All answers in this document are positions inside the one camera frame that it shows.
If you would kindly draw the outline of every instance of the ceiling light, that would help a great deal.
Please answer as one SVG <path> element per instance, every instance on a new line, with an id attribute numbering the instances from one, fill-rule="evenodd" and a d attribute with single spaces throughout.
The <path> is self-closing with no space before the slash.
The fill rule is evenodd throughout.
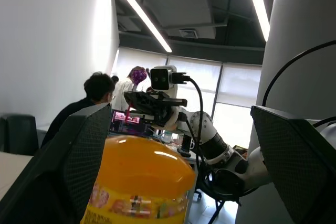
<path id="1" fill-rule="evenodd" d="M 252 1 L 254 4 L 254 8 L 256 9 L 256 12 L 257 12 L 262 34 L 264 35 L 265 41 L 267 41 L 270 27 L 269 27 L 269 22 L 268 22 L 264 0 L 252 0 Z"/>
<path id="2" fill-rule="evenodd" d="M 160 42 L 164 50 L 166 50 L 167 52 L 172 52 L 167 42 L 164 40 L 164 38 L 159 33 L 159 31 L 156 29 L 156 27 L 153 25 L 153 23 L 149 20 L 149 18 L 147 17 L 146 13 L 142 10 L 140 5 L 135 0 L 127 0 L 127 1 L 132 6 L 132 8 L 136 11 L 139 17 L 142 19 L 142 21 L 144 21 L 144 23 L 147 25 L 147 27 L 153 33 L 156 39 Z"/>

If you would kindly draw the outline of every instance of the person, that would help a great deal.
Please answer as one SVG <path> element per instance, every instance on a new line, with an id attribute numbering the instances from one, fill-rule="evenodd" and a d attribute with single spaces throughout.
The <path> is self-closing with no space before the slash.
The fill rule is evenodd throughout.
<path id="1" fill-rule="evenodd" d="M 112 81 L 114 82 L 114 85 L 116 85 L 117 82 L 119 81 L 118 76 L 112 76 L 111 79 L 112 79 Z"/>
<path id="2" fill-rule="evenodd" d="M 114 91 L 114 82 L 107 74 L 96 72 L 88 80 L 86 80 L 84 83 L 84 90 L 86 93 L 86 97 L 84 99 L 66 106 L 55 117 L 43 139 L 41 147 L 45 146 L 54 138 L 62 124 L 70 115 L 86 107 L 104 102 L 110 103 L 112 100 L 112 93 Z"/>
<path id="3" fill-rule="evenodd" d="M 124 93 L 133 90 L 133 86 L 139 85 L 140 82 L 147 78 L 146 70 L 136 66 L 128 74 L 127 78 L 118 81 L 115 85 L 114 96 L 112 99 L 112 108 L 114 110 L 125 111 L 128 109 L 128 104 L 125 100 Z"/>

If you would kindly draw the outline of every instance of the woman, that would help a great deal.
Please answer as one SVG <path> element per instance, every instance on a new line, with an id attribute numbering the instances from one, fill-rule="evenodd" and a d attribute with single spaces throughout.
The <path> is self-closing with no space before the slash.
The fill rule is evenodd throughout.
<path id="1" fill-rule="evenodd" d="M 124 80 L 119 80 L 115 85 L 115 90 L 113 92 L 114 96 L 112 99 L 112 108 L 114 110 L 125 111 L 128 109 L 124 93 L 132 91 L 134 86 L 139 85 L 140 82 L 145 80 L 147 77 L 146 70 L 142 67 L 136 66 L 133 68 L 127 78 Z"/>

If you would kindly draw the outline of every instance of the ceiling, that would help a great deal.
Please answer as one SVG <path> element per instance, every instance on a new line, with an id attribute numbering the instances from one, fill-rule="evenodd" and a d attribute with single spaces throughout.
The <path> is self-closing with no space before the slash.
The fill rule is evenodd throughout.
<path id="1" fill-rule="evenodd" d="M 165 39 L 198 44 L 265 47 L 252 0 L 137 0 Z M 264 0 L 270 17 L 273 0 Z M 126 0 L 115 0 L 119 31 L 152 36 Z M 184 38 L 180 29 L 196 31 Z"/>

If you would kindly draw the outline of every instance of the white coat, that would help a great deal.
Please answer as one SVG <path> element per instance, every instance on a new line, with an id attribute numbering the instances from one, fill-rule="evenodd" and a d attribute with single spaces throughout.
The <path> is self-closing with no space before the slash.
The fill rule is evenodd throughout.
<path id="1" fill-rule="evenodd" d="M 129 78 L 119 80 L 115 85 L 111 106 L 114 110 L 125 111 L 129 105 L 125 100 L 124 93 L 132 91 L 133 82 Z"/>

